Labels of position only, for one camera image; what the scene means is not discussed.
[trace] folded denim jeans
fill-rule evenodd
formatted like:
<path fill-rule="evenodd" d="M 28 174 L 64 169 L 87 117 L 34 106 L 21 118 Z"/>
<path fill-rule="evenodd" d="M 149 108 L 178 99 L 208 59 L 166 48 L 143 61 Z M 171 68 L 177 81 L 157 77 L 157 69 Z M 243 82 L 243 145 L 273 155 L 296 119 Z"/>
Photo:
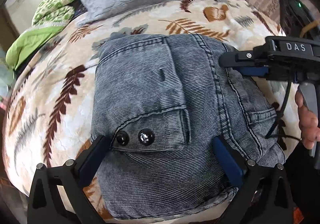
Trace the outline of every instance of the folded denim jeans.
<path fill-rule="evenodd" d="M 231 200 L 217 136 L 259 165 L 284 163 L 277 139 L 265 139 L 276 111 L 250 77 L 219 65 L 233 47 L 179 34 L 112 35 L 101 48 L 91 139 L 112 140 L 97 174 L 116 219 L 167 220 Z"/>

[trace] gray handle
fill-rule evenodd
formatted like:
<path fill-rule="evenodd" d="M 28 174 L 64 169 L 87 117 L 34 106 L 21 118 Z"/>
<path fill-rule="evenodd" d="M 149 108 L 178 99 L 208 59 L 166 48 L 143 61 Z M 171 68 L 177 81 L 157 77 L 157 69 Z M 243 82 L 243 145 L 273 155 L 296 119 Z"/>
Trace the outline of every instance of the gray handle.
<path fill-rule="evenodd" d="M 298 91 L 303 97 L 303 104 L 308 108 L 309 111 L 313 112 L 318 117 L 318 103 L 315 86 L 310 82 L 303 82 L 298 86 Z M 314 157 L 316 153 L 316 144 L 310 150 L 310 156 Z"/>

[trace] hand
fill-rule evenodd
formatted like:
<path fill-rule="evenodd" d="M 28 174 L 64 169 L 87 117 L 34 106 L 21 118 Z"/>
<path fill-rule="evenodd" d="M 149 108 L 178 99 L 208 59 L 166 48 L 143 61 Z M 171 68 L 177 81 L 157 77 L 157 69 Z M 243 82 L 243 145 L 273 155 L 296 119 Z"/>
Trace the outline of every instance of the hand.
<path fill-rule="evenodd" d="M 303 97 L 298 91 L 295 95 L 295 101 L 298 105 L 299 128 L 301 130 L 302 143 L 307 149 L 312 149 L 314 141 L 320 141 L 318 118 L 303 105 Z"/>

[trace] button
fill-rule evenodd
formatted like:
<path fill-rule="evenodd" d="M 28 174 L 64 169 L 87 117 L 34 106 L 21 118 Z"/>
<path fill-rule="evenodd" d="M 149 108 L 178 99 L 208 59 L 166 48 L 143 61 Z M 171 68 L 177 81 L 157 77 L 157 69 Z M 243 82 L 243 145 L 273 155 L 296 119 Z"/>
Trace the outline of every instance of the button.
<path fill-rule="evenodd" d="M 119 131 L 116 134 L 116 139 L 117 142 L 122 146 L 126 146 L 129 143 L 129 136 L 125 131 Z"/>
<path fill-rule="evenodd" d="M 141 130 L 138 134 L 138 138 L 139 141 L 145 146 L 152 144 L 155 140 L 155 136 L 150 129 Z"/>

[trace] silver bolt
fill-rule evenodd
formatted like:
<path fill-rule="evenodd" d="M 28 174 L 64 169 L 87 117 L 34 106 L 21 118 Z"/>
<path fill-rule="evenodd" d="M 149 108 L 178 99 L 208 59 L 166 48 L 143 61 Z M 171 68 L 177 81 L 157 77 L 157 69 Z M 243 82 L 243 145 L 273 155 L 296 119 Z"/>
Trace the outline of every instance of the silver bolt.
<path fill-rule="evenodd" d="M 254 160 L 249 159 L 247 161 L 247 164 L 250 165 L 250 166 L 255 166 L 256 162 Z"/>
<path fill-rule="evenodd" d="M 278 167 L 279 170 L 283 170 L 284 169 L 284 166 L 281 163 L 278 163 L 277 167 Z"/>
<path fill-rule="evenodd" d="M 44 164 L 43 163 L 38 163 L 37 164 L 37 169 L 41 170 L 43 168 Z"/>
<path fill-rule="evenodd" d="M 71 165 L 74 164 L 74 162 L 75 162 L 74 160 L 69 159 L 69 160 L 66 161 L 66 165 L 67 165 L 67 166 L 71 166 Z"/>

